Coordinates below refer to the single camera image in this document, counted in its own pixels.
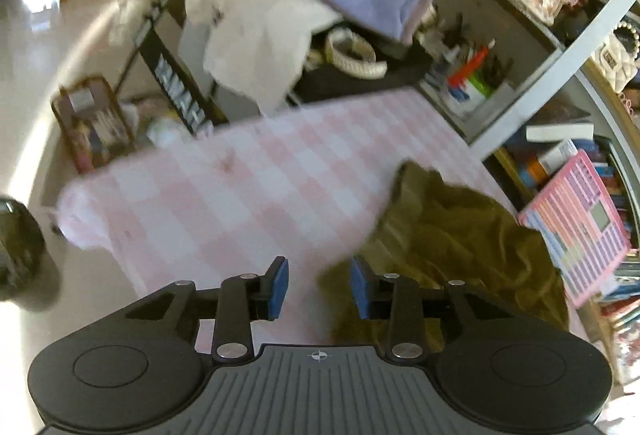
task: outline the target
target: cream-colored garment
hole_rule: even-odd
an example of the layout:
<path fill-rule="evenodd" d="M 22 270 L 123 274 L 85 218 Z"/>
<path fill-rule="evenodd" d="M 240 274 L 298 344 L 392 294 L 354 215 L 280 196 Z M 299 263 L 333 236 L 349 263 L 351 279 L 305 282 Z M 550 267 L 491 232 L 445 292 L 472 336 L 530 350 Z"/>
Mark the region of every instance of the cream-colored garment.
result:
<path fill-rule="evenodd" d="M 187 0 L 186 9 L 193 22 L 215 21 L 204 69 L 262 113 L 276 110 L 302 74 L 312 34 L 342 19 L 320 0 Z"/>
<path fill-rule="evenodd" d="M 634 59 L 613 32 L 595 49 L 591 59 L 616 94 L 638 73 Z"/>

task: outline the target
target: pink calculator chart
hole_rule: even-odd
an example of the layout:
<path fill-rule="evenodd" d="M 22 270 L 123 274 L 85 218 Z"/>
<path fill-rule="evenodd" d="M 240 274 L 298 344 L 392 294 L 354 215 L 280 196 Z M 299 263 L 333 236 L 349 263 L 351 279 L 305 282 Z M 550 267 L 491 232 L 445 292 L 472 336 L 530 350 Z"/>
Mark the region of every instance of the pink calculator chart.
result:
<path fill-rule="evenodd" d="M 580 307 L 630 249 L 620 216 L 583 150 L 518 215 L 542 233 L 567 295 Z"/>

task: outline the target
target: gray ribbed plate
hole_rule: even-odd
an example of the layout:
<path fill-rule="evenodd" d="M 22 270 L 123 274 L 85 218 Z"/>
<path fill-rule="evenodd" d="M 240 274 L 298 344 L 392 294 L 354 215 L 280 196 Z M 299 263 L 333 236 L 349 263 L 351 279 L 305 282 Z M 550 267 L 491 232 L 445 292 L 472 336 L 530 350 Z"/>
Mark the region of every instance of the gray ribbed plate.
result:
<path fill-rule="evenodd" d="M 265 347 L 216 370 L 187 409 L 137 435 L 496 435 L 442 400 L 422 370 L 373 347 Z M 592 425 L 571 435 L 600 433 Z M 69 435 L 56 428 L 43 435 Z"/>

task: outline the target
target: pink and white checkered fabric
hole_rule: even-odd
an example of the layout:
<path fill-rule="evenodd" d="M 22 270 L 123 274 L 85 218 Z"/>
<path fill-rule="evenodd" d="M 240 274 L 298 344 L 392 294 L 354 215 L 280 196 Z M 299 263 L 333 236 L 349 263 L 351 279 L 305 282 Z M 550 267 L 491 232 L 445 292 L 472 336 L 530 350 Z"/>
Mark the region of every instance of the pink and white checkered fabric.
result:
<path fill-rule="evenodd" d="M 281 319 L 255 325 L 254 338 L 322 343 L 330 325 L 316 277 L 364 242 L 407 158 L 513 211 L 430 103 L 401 89 L 304 106 L 117 161 L 69 184 L 59 225 L 71 240 L 79 229 L 92 233 L 139 295 L 179 279 L 218 287 L 286 256 Z"/>

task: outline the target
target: pearl handbag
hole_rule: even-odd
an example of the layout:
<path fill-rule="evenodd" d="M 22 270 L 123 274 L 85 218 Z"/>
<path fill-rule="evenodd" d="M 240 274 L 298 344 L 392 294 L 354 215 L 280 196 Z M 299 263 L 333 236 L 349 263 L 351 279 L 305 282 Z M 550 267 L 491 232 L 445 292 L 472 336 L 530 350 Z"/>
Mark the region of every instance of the pearl handbag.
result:
<path fill-rule="evenodd" d="M 629 23 L 620 22 L 616 28 L 627 28 L 633 34 L 635 41 L 633 55 L 626 51 L 624 45 L 612 32 L 605 38 L 604 43 L 591 54 L 591 60 L 607 79 L 613 91 L 619 94 L 638 73 L 635 61 L 640 51 L 640 38 L 638 30 Z"/>

